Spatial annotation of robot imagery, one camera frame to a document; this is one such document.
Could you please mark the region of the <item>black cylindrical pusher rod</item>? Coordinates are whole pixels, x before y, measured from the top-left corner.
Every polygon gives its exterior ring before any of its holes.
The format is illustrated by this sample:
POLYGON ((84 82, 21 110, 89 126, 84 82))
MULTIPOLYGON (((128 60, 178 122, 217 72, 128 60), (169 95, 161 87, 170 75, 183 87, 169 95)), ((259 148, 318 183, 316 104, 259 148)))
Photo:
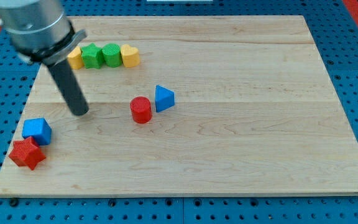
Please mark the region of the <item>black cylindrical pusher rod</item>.
POLYGON ((71 113, 75 116, 86 114, 89 106, 68 60, 47 65, 47 68, 71 113))

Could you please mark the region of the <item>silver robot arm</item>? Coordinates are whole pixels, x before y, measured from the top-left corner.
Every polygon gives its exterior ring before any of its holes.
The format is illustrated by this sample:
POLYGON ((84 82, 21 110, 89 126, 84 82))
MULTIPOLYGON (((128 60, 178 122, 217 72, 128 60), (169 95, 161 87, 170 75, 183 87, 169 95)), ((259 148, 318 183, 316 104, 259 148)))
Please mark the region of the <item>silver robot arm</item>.
POLYGON ((10 35, 21 60, 48 68, 73 115, 88 112, 86 98, 68 63, 68 54, 86 38, 86 31, 73 28, 60 1, 0 0, 0 27, 10 35))

